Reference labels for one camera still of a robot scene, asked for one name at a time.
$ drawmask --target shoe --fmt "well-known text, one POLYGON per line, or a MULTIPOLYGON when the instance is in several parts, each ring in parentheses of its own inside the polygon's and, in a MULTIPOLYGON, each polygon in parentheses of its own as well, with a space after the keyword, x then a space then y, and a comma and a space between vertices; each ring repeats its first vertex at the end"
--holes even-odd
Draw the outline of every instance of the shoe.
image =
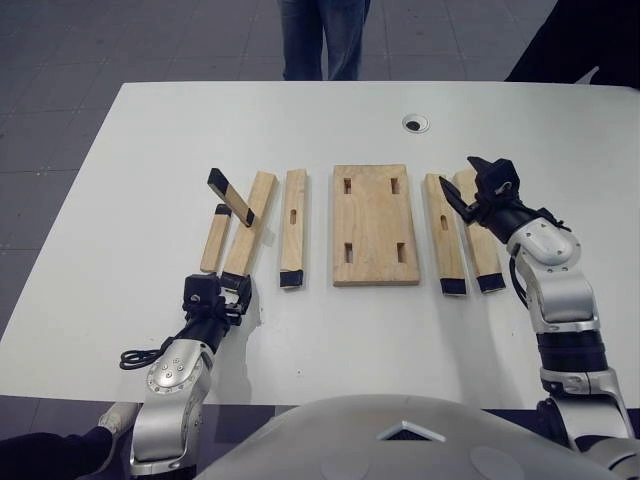
POLYGON ((139 410, 140 404, 138 403, 116 402, 100 417, 98 426, 111 432, 112 441, 109 456, 95 473, 102 472, 109 466, 113 460, 118 440, 133 427, 139 410))

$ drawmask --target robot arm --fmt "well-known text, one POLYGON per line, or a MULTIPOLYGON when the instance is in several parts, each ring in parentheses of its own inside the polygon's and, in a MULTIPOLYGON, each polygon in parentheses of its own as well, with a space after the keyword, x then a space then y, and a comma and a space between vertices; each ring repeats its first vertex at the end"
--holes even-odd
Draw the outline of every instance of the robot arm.
POLYGON ((159 350, 121 356, 125 370, 151 365, 133 429, 130 461, 135 478, 186 480, 196 475, 202 404, 211 387, 214 355, 231 325, 240 325, 251 300, 251 278, 231 280, 223 292, 225 279, 215 273, 187 277, 185 327, 159 350))
POLYGON ((538 341, 542 386, 550 394, 538 404, 549 437, 598 457, 607 467, 619 461, 620 449, 638 452, 636 440, 619 440, 634 439, 634 432, 616 373, 607 364, 593 291, 580 269, 580 242, 546 209, 532 210, 521 202, 511 161, 469 161, 477 171, 473 205, 466 205, 444 178, 441 184, 466 223, 477 221, 507 245, 514 288, 538 341))

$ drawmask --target black cable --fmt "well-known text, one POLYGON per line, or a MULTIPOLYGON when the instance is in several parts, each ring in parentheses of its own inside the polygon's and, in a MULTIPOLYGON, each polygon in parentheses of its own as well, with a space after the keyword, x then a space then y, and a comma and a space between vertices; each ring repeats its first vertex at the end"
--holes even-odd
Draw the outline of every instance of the black cable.
POLYGON ((529 309, 529 305, 527 304, 527 292, 522 287, 522 284, 518 281, 518 276, 516 274, 516 259, 511 257, 509 260, 509 273, 511 274, 511 283, 513 284, 513 288, 516 291, 516 295, 524 305, 524 308, 529 309))

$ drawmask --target black tape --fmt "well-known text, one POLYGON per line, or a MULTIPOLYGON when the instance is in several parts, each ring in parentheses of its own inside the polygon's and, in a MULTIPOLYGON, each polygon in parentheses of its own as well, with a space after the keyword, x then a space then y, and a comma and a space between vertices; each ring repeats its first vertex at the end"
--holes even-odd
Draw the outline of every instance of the black tape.
POLYGON ((441 278, 440 286, 445 295, 466 295, 467 284, 464 278, 441 278))
POLYGON ((247 227, 250 227, 253 224, 253 219, 255 215, 253 214, 253 210, 247 210, 247 227))
POLYGON ((299 287, 302 285, 302 270, 294 270, 291 272, 280 272, 280 286, 282 288, 299 287))
POLYGON ((231 216, 231 209, 227 207, 224 203, 219 203, 216 207, 216 215, 226 215, 228 217, 231 216))
POLYGON ((501 273, 492 273, 490 275, 480 275, 478 277, 478 286, 482 293, 495 292, 506 288, 504 278, 501 273))
POLYGON ((222 195, 226 195, 227 188, 229 187, 229 180, 227 180, 227 177, 222 174, 220 169, 212 168, 211 173, 209 173, 207 185, 213 185, 222 195))
POLYGON ((222 272, 222 275, 220 275, 220 285, 234 292, 240 289, 240 284, 243 280, 244 276, 236 275, 235 273, 222 272))

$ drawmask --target light wood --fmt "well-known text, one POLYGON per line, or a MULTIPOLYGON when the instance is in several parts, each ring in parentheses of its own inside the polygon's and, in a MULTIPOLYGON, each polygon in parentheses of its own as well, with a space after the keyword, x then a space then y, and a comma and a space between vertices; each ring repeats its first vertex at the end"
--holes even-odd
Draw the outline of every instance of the light wood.
POLYGON ((229 183, 229 180, 227 180, 227 177, 224 176, 220 169, 211 169, 207 184, 245 226, 251 226, 254 220, 254 212, 251 211, 249 205, 247 205, 236 189, 233 188, 233 185, 229 183))
POLYGON ((303 270, 306 187, 306 170, 287 172, 282 211, 281 272, 303 270))
MULTIPOLYGON (((462 199, 469 205, 476 201, 477 188, 475 178, 476 172, 471 168, 458 172, 453 176, 454 185, 460 190, 462 199)), ((477 223, 466 225, 465 231, 476 278, 485 275, 502 275, 493 234, 477 223)))
POLYGON ((229 232, 229 224, 231 223, 231 215, 226 213, 216 213, 211 221, 209 228, 209 236, 207 244, 202 253, 202 261, 200 262, 200 271, 212 273, 218 271, 220 264, 220 255, 224 248, 224 242, 229 232))
POLYGON ((272 173, 258 172, 256 174, 249 194, 249 207, 253 210, 255 218, 250 227, 238 225, 231 250, 224 264, 224 273, 240 276, 249 273, 253 253, 262 232, 263 216, 267 211, 271 194, 277 183, 278 180, 272 173))
POLYGON ((334 167, 333 284, 419 282, 405 166, 334 167))
POLYGON ((427 190, 427 208, 431 223, 431 236, 436 250, 438 275, 441 280, 465 280, 464 265, 460 254, 458 227, 453 209, 447 203, 440 175, 427 174, 424 179, 427 190))

